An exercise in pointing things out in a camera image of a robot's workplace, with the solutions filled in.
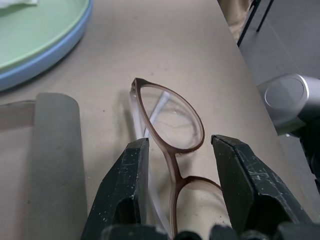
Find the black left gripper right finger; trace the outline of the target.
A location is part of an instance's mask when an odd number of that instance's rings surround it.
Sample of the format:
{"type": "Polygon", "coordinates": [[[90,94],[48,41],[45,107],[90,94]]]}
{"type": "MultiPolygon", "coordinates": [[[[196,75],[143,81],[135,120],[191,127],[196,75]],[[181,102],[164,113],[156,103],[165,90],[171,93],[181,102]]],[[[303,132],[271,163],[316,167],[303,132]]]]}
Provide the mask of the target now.
{"type": "Polygon", "coordinates": [[[240,237],[315,235],[301,204],[248,144],[224,135],[212,135],[211,144],[231,226],[240,237]]]}

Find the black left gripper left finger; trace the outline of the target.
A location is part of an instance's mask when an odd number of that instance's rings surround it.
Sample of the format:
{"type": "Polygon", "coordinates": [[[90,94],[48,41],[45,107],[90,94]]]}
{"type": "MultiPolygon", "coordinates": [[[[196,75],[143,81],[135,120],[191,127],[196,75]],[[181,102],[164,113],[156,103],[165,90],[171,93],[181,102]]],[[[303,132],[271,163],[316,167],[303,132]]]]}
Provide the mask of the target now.
{"type": "Polygon", "coordinates": [[[149,140],[130,142],[101,181],[82,240],[142,240],[147,218],[149,140]]]}

